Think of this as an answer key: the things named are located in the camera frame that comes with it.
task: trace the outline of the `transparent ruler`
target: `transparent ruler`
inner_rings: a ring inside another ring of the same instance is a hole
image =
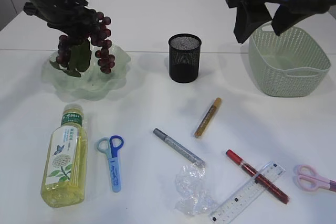
[[[211,221],[216,224],[228,224],[233,221],[245,208],[248,207],[248,205],[266,190],[266,187],[255,181],[257,176],[261,174],[273,183],[284,172],[285,169],[279,164],[275,162],[268,163],[245,185],[233,193],[223,204],[210,214]]]

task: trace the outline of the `black mesh pen holder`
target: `black mesh pen holder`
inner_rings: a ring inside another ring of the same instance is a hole
[[[169,75],[179,83],[197,79],[202,41],[192,34],[176,34],[169,43]]]

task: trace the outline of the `basket handle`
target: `basket handle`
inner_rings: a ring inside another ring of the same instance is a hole
[[[295,76],[295,75],[291,74],[291,73],[294,73],[294,72],[301,72],[301,71],[310,71],[310,72],[315,72],[316,74],[310,74],[308,76]],[[285,76],[287,76],[287,77],[297,77],[297,78],[317,77],[322,72],[323,71],[321,71],[321,70],[317,70],[315,68],[309,68],[309,67],[293,68],[293,69],[288,69],[288,70],[283,71]]]

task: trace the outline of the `silver marker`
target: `silver marker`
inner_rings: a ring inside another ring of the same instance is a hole
[[[189,160],[191,163],[195,164],[199,168],[204,168],[205,162],[201,160],[199,157],[197,157],[194,153],[189,151],[187,148],[183,147],[181,144],[179,144],[177,141],[173,140],[170,136],[163,133],[159,129],[155,129],[153,133],[162,141],[164,141],[167,145],[169,145],[171,148],[176,150],[178,153],[180,153],[182,156],[184,156],[187,160]]]

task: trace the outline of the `yellow liquid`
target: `yellow liquid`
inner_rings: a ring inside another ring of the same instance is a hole
[[[51,207],[64,207],[78,204],[81,203],[85,197],[86,161],[88,151],[87,135],[85,130],[77,123],[65,123],[62,126],[64,125],[74,126],[78,129],[75,158],[73,159],[71,168],[70,181],[46,185],[51,140],[53,139],[53,136],[51,136],[40,192],[42,199]]]

